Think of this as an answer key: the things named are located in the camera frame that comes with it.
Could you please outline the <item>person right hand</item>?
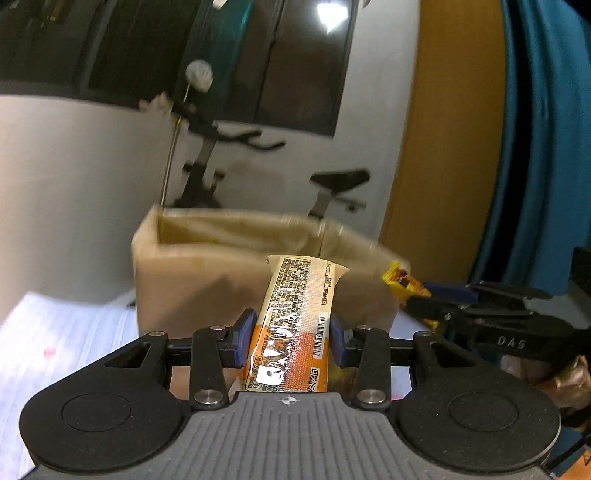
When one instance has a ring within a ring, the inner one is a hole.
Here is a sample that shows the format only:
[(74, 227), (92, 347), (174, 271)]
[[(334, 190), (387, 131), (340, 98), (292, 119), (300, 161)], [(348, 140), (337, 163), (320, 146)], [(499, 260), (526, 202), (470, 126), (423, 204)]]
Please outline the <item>person right hand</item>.
[(590, 405), (590, 370), (583, 355), (562, 369), (509, 355), (502, 357), (500, 366), (545, 393), (558, 408), (582, 410)]

